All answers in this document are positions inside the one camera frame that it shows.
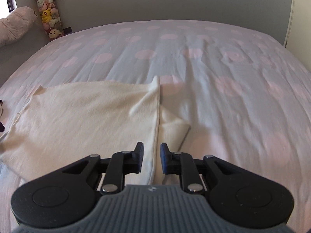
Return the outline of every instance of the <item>polka dot bed sheet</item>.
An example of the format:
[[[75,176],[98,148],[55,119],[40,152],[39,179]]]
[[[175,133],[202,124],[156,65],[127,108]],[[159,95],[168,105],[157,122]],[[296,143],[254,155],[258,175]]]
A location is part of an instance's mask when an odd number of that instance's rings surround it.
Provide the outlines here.
[[[194,158],[213,154],[286,186],[295,199],[288,226],[306,232],[311,75],[266,34],[195,20],[117,23],[73,33],[40,49],[0,88],[1,121],[8,129],[38,85],[150,83],[156,75],[162,104],[191,124],[181,150]],[[0,181],[0,232],[7,233],[16,226],[10,196],[24,181],[3,163]]]

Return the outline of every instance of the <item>wall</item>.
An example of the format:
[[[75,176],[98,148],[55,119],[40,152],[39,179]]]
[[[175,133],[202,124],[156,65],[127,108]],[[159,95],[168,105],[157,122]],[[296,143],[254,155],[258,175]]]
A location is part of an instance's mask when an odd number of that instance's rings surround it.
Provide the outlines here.
[[[35,8],[35,0],[16,0]],[[64,27],[74,32],[124,21],[196,19],[265,32],[284,43],[291,0],[57,0]]]
[[[48,43],[48,38],[37,22],[18,42],[0,48],[0,86],[15,72],[31,55]]]
[[[311,71],[311,0],[295,0],[286,48]]]

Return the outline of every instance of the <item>gray ribbed plastic cover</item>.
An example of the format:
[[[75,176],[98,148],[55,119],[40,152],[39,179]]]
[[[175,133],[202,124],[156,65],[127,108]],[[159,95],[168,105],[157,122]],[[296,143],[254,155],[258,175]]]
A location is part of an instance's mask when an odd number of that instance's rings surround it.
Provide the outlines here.
[[[202,195],[183,192],[178,185],[128,185],[118,194],[100,198],[82,220],[58,229],[20,225],[14,233],[293,233],[285,224],[254,230],[219,217]]]

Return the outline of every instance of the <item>mattress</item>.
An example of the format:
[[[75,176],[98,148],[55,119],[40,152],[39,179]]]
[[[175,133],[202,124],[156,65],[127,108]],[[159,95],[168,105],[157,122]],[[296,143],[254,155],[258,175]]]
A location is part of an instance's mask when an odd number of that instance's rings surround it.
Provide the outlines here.
[[[194,20],[73,33],[40,49],[0,88],[1,121],[8,130],[38,85],[150,83],[154,76],[161,104],[191,124],[181,151],[213,154],[281,183],[295,200],[288,226],[311,227],[311,76],[266,34]],[[10,196],[24,180],[3,163],[0,169],[0,232],[7,233],[16,226]]]

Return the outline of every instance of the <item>bed sheet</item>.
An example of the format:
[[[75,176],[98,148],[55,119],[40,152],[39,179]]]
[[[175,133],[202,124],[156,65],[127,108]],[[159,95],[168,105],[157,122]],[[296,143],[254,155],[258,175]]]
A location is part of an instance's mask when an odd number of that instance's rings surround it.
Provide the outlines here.
[[[40,49],[0,88],[1,121],[8,129],[37,85],[150,83],[156,75],[163,106],[191,124],[181,150],[194,158],[213,154],[283,184],[295,199],[288,225],[306,232],[311,76],[266,34],[194,20],[117,23],[73,33]],[[0,232],[7,233],[16,226],[9,198],[22,180],[2,164],[0,181]]]

